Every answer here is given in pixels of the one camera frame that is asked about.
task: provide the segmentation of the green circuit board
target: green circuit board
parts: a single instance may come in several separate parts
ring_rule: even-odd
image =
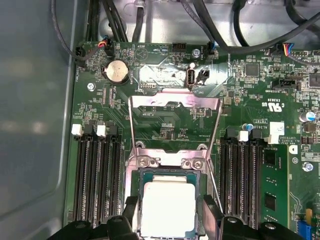
[[[94,42],[85,42],[82,47],[88,52],[95,45]],[[209,77],[191,91],[197,97],[220,98],[223,103],[211,153],[216,181],[220,181],[221,139],[226,129],[232,128],[238,133],[243,124],[253,124],[254,129],[260,131],[262,141],[271,133],[279,135],[278,144],[265,143],[260,149],[264,157],[260,159],[259,167],[258,221],[278,222],[296,232],[297,221],[304,219],[306,209],[313,209],[313,216],[319,217],[320,85],[317,87],[314,79],[311,83],[311,78],[317,74],[315,68],[296,63],[284,55],[272,55],[270,49],[230,55],[216,48],[208,60],[205,44],[178,46],[183,50],[176,50],[176,47],[176,44],[164,43],[115,42],[113,58],[100,50],[86,61],[84,67],[76,67],[71,123],[82,126],[92,122],[105,123],[107,131],[111,131],[110,126],[116,126],[118,130],[120,155],[116,212],[120,214],[125,204],[125,164],[132,149],[129,97],[153,96],[164,88],[185,88],[186,69],[190,63],[195,63],[196,75],[206,69]],[[197,58],[192,55],[194,49],[201,52]],[[317,51],[294,50],[292,55],[311,62],[320,61]],[[122,60],[129,68],[129,80],[123,85],[113,85],[102,76],[102,67],[113,59]],[[274,87],[274,82],[279,79],[295,80],[298,84]],[[88,90],[88,84],[94,84],[94,90]],[[305,111],[313,111],[316,115],[312,131],[306,131],[308,126],[300,121],[299,116]],[[143,142],[148,148],[174,153],[194,150],[199,144],[208,145],[216,113],[208,108],[190,109],[169,102],[165,107],[139,107],[133,111],[133,119],[136,141]],[[266,159],[268,152],[273,156],[271,161]],[[75,218],[79,154],[79,142],[72,138],[65,224]],[[303,170],[305,162],[311,163],[313,170]],[[99,168],[99,164],[98,161],[97,165],[91,166],[92,172]],[[92,182],[99,181],[97,178],[96,175]],[[108,186],[113,184],[111,181],[111,177],[106,179]],[[92,190],[91,197],[97,196],[97,190]]]

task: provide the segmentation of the multicolored wire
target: multicolored wire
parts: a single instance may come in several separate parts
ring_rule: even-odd
[[[294,46],[294,43],[284,43],[283,44],[283,50],[284,50],[284,55],[288,57],[291,54],[291,49]]]
[[[108,36],[105,36],[103,40],[98,43],[98,48],[107,46],[107,40],[108,40]]]

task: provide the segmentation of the blue connector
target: blue connector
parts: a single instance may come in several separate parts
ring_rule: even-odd
[[[311,226],[305,221],[298,221],[298,234],[306,240],[312,240],[311,236]]]

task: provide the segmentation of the black cable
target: black cable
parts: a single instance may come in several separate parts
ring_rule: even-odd
[[[180,0],[184,10],[187,12],[187,14],[195,21],[196,24],[199,25],[200,28],[204,31],[204,33],[207,35],[209,40],[211,42],[214,42],[215,39],[212,37],[211,33],[209,32],[208,28],[206,25],[200,20],[198,15],[194,12],[194,10],[190,7],[189,3],[186,0]]]
[[[119,33],[118,27],[116,25],[116,22],[112,16],[112,13],[110,11],[110,7],[109,7],[109,4],[107,3],[107,0],[102,0],[102,5],[105,10],[106,17],[109,20],[109,24],[110,24],[110,27],[111,27],[111,30],[113,33],[114,40],[116,42],[121,42],[120,33]]]
[[[301,24],[300,26],[296,27],[295,29],[291,30],[290,32],[277,37],[273,40],[267,41],[262,44],[258,44],[255,46],[246,46],[246,47],[229,47],[227,46],[224,39],[221,37],[220,33],[218,32],[215,24],[213,23],[208,9],[206,8],[205,3],[203,0],[194,0],[193,2],[196,12],[198,13],[200,19],[203,21],[203,23],[207,26],[208,30],[210,31],[211,35],[214,37],[215,41],[218,43],[221,49],[227,51],[230,54],[248,54],[251,52],[256,52],[261,49],[267,49],[269,47],[272,47],[276,45],[277,43],[283,43],[294,36],[301,33],[303,30],[305,30],[308,26],[314,24],[318,20],[320,20],[320,12],[318,12],[316,15],[311,17],[309,20]]]
[[[98,26],[99,26],[99,12],[100,12],[100,2],[99,0],[93,0],[93,8],[92,8],[92,30],[91,30],[91,41],[97,42],[98,41]]]
[[[89,0],[89,9],[88,9],[88,18],[86,21],[86,33],[85,33],[85,40],[87,42],[91,41],[92,39],[92,15],[93,15],[93,1],[94,0]]]
[[[70,48],[67,46],[62,34],[61,34],[61,31],[60,31],[60,28],[59,28],[59,25],[58,25],[58,20],[57,20],[57,14],[56,14],[56,0],[50,0],[50,11],[51,11],[51,20],[52,20],[52,23],[53,23],[53,27],[54,27],[54,31],[63,47],[63,49],[69,54],[71,55],[73,58],[79,60],[79,61],[86,61],[88,60],[89,58],[91,58],[98,50],[99,50],[99,47],[96,46],[94,49],[92,49],[87,55],[85,56],[78,56],[76,55],[73,51],[70,50]]]
[[[287,56],[289,59],[299,63],[299,64],[303,64],[303,65],[307,65],[307,66],[320,66],[320,63],[319,62],[308,62],[308,61],[303,61],[303,60],[300,60],[298,58],[296,58],[295,56],[292,56],[292,55],[288,55]]]
[[[193,0],[193,5],[195,8],[196,13],[198,14],[200,20],[204,23],[204,25],[208,28],[211,36],[215,39],[218,43],[219,47],[225,51],[229,51],[229,47],[221,37],[218,29],[212,22],[208,9],[206,8],[205,3],[202,0]]]
[[[122,42],[128,42],[128,38],[127,38],[127,35],[126,35],[125,27],[122,24],[122,20],[120,18],[119,12],[118,12],[115,4],[114,4],[114,1],[113,0],[106,0],[106,1],[107,1],[108,5],[110,7],[111,14],[113,15],[115,23],[116,23],[116,25],[118,27],[119,34],[120,34],[120,37],[122,39]]]
[[[135,28],[132,35],[132,42],[137,43],[139,42],[139,38],[142,31],[142,25],[144,23],[144,15],[145,11],[142,7],[138,7],[136,11],[136,22],[135,22]]]
[[[285,10],[288,14],[289,18],[298,26],[305,23],[307,19],[305,19],[295,8],[293,0],[285,0]],[[314,33],[315,35],[320,38],[320,27],[315,24],[312,24],[306,28],[310,32]]]
[[[235,0],[232,5],[233,10],[233,29],[236,38],[238,39],[239,43],[242,47],[249,47],[249,44],[245,40],[242,32],[240,30],[240,11],[246,5],[245,0]]]

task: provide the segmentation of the blue capacitor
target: blue capacitor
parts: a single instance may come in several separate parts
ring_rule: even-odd
[[[300,114],[299,119],[301,122],[313,122],[316,119],[316,114],[313,111],[306,111]]]
[[[251,123],[245,123],[242,125],[242,130],[250,132],[254,129],[254,126]]]

